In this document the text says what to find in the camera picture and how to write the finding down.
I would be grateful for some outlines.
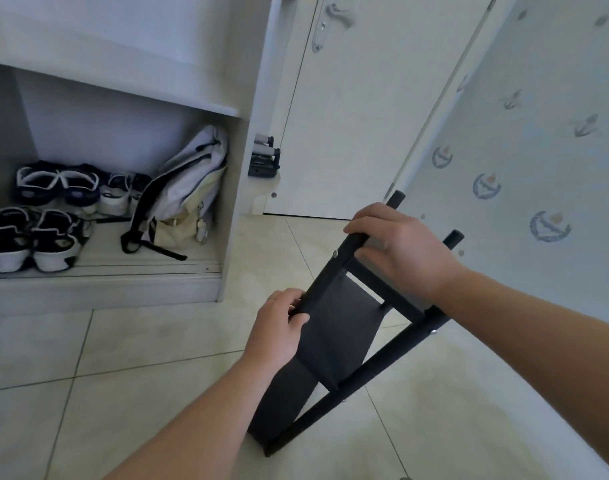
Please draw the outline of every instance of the person's left hand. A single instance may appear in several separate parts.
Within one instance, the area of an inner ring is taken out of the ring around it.
[[[262,305],[242,357],[260,364],[274,374],[295,355],[300,342],[302,325],[309,321],[308,314],[298,314],[289,321],[289,310],[298,304],[304,291],[289,288],[275,291]]]

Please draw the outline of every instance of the door hinge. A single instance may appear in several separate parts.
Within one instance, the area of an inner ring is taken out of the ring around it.
[[[498,0],[491,0],[491,3],[489,3],[489,6],[488,6],[488,8],[487,8],[487,11],[491,11],[491,9],[493,8],[493,5],[495,5],[495,4],[496,4],[496,1],[498,1]]]

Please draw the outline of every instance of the black stool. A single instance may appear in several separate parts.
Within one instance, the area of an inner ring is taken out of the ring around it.
[[[397,209],[404,194],[387,202]],[[453,249],[464,236],[452,231],[444,244]],[[271,382],[253,416],[249,433],[271,456],[397,359],[440,328],[449,318],[431,306],[424,312],[354,258],[369,236],[351,234],[303,295],[293,314],[308,313],[298,352]],[[347,276],[352,273],[384,300],[371,297]],[[384,316],[395,308],[411,324],[363,363]],[[298,420],[316,385],[329,393]]]

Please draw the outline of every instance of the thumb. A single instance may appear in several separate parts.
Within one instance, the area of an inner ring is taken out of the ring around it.
[[[289,321],[289,327],[291,327],[291,330],[296,330],[298,333],[300,333],[300,330],[302,329],[302,325],[304,325],[308,321],[309,321],[309,314],[298,313],[297,315],[292,317],[291,320]]]
[[[355,257],[358,259],[366,258],[371,261],[374,265],[384,272],[389,274],[390,263],[387,255],[380,249],[365,246],[358,249],[355,253]]]

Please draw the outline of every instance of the wallpaper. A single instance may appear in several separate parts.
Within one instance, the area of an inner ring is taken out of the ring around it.
[[[465,265],[609,322],[609,0],[518,0],[426,154],[401,210],[465,235]],[[479,386],[554,478],[609,468],[458,328]]]

